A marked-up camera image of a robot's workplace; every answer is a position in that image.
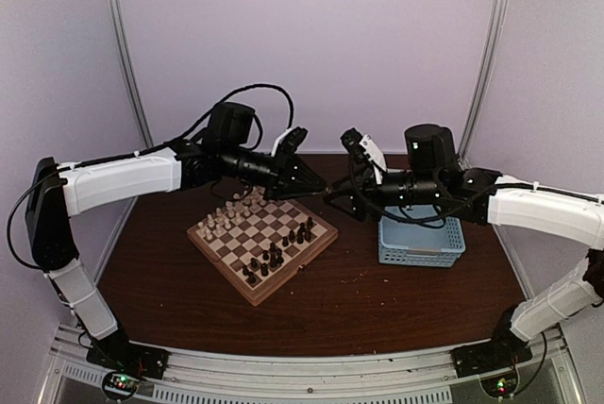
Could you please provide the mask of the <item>left aluminium frame post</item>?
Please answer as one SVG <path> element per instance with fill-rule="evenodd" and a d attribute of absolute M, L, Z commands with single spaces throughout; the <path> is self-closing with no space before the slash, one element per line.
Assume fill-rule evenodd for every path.
<path fill-rule="evenodd" d="M 117 44 L 118 58 L 126 85 L 126 93 L 128 101 L 132 107 L 135 124 L 141 137 L 143 144 L 149 148 L 153 146 L 154 140 L 147 121 L 146 113 L 143 108 L 138 82 L 135 76 L 134 65 L 128 45 L 126 26 L 121 8 L 120 0 L 108 0 L 109 16 L 111 19 L 113 33 Z"/>

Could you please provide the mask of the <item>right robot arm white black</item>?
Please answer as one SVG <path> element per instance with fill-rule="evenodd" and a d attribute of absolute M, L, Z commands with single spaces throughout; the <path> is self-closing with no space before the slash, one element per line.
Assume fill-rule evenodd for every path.
<path fill-rule="evenodd" d="M 354 127 L 341 136 L 347 175 L 335 182 L 327 203 L 347 196 L 350 215 L 386 218 L 406 227 L 430 229 L 447 218 L 505 233 L 524 231 L 575 243 L 586 252 L 568 272 L 540 293 L 503 313 L 484 360 L 505 366 L 536 336 L 587 307 L 603 303 L 603 197 L 526 181 L 500 171 L 464 167 L 446 126 L 407 128 L 408 168 L 392 169 L 373 138 Z"/>

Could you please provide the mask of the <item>aluminium frame post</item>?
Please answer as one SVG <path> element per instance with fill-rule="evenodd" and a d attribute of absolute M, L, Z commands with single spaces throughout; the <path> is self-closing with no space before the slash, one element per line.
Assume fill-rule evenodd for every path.
<path fill-rule="evenodd" d="M 113 33 L 117 44 L 118 58 L 126 85 L 126 93 L 128 101 L 132 107 L 135 124 L 141 137 L 143 144 L 149 148 L 153 146 L 154 140 L 147 121 L 146 113 L 143 108 L 138 82 L 135 76 L 134 65 L 128 45 L 126 26 L 121 8 L 120 0 L 108 0 L 109 16 L 111 19 Z"/>
<path fill-rule="evenodd" d="M 495 68 L 496 51 L 504 28 L 508 5 L 509 0 L 492 1 L 485 44 L 478 67 L 478 77 L 459 144 L 458 156 L 463 165 L 469 164 L 470 147 L 478 128 L 479 116 Z"/>

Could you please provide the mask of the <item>eleventh dark chess piece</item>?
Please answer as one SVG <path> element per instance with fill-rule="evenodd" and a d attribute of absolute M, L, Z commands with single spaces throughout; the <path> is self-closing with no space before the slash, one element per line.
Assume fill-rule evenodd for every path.
<path fill-rule="evenodd" d="M 306 229 L 304 232 L 304 238 L 307 242 L 312 240 L 312 228 L 314 226 L 313 219 L 309 217 L 306 222 Z"/>

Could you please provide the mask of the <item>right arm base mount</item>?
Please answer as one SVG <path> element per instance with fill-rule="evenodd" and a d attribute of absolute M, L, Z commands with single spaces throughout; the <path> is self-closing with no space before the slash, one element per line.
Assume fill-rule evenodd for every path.
<path fill-rule="evenodd" d="M 491 340 L 456 347 L 451 351 L 451 356 L 457 376 L 465 378 L 530 361 L 532 352 L 524 345 L 509 346 Z"/>

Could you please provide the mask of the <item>wooden chess board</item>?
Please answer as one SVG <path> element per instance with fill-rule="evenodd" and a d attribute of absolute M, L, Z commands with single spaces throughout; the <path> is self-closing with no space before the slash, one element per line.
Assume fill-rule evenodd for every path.
<path fill-rule="evenodd" d="M 294 200 L 267 200 L 268 204 L 265 215 L 255 228 L 259 230 L 254 236 L 249 237 L 245 233 L 237 238 L 229 235 L 217 240 L 209 241 L 202 239 L 194 232 L 196 225 L 187 230 L 188 238 L 203 253 L 227 281 L 253 306 L 258 306 L 266 300 L 278 288 L 285 284 L 295 274 L 301 271 L 327 247 L 333 244 L 339 234 L 336 227 L 325 221 L 305 206 Z M 299 231 L 300 223 L 313 219 L 312 240 L 298 244 L 295 240 L 287 247 L 282 246 L 282 238 L 288 236 L 291 230 Z M 267 277 L 260 273 L 263 263 L 269 265 L 269 261 L 262 259 L 262 252 L 269 250 L 270 243 L 276 244 L 283 252 L 284 262 L 277 263 L 276 268 L 269 266 Z M 259 262 L 257 269 L 251 266 L 251 259 L 256 258 Z M 247 266 L 250 273 L 257 276 L 254 284 L 248 282 L 242 269 Z"/>

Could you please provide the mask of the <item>front aluminium rail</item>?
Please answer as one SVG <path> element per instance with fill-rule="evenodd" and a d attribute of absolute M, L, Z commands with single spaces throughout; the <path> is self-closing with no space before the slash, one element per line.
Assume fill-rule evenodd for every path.
<path fill-rule="evenodd" d="M 59 325 L 34 403 L 114 403 L 101 389 L 110 370 L 86 362 L 81 330 Z M 533 377 L 543 340 L 529 344 L 533 359 L 516 370 L 460 377 L 458 345 L 400 353 L 336 357 L 255 357 L 164 347 L 162 379 L 147 379 L 125 403 L 587 403 L 559 328 L 547 332 L 547 356 L 530 386 L 513 399 L 491 397 L 495 375 Z"/>

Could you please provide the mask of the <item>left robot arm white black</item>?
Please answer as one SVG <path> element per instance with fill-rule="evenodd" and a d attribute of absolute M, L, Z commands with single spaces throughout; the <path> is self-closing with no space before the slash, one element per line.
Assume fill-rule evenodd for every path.
<path fill-rule="evenodd" d="M 201 188 L 223 177 L 262 187 L 268 200 L 325 192 L 326 181 L 297 154 L 308 131 L 287 126 L 271 152 L 255 152 L 246 143 L 258 121 L 247 105 L 218 102 L 196 122 L 199 132 L 189 128 L 161 145 L 95 160 L 38 162 L 31 186 L 16 202 L 26 206 L 31 259 L 15 260 L 47 275 L 114 369 L 129 368 L 136 351 L 81 262 L 72 218 L 147 194 Z"/>

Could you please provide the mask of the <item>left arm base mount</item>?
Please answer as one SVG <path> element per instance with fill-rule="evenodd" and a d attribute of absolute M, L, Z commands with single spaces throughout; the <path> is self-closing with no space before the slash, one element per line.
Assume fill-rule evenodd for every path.
<path fill-rule="evenodd" d="M 169 353 L 163 348 L 108 337 L 91 341 L 86 360 L 137 379 L 162 379 Z"/>

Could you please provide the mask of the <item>right aluminium frame post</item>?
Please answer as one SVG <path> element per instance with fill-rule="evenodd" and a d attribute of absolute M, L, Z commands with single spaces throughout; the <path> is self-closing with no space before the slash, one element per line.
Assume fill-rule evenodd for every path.
<path fill-rule="evenodd" d="M 469 164 L 470 147 L 478 128 L 479 116 L 495 68 L 496 51 L 504 28 L 508 5 L 509 0 L 492 1 L 485 44 L 478 67 L 478 77 L 459 144 L 458 156 L 463 165 Z"/>

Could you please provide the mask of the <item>row of white chess pieces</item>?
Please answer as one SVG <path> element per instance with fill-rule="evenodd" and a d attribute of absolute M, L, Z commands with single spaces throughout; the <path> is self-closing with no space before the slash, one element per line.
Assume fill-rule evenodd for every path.
<path fill-rule="evenodd" d="M 207 242 L 225 235 L 237 238 L 245 233 L 252 237 L 259 232 L 255 226 L 268 215 L 267 204 L 262 187 L 253 187 L 247 196 L 234 194 L 222 208 L 200 221 L 194 232 Z"/>

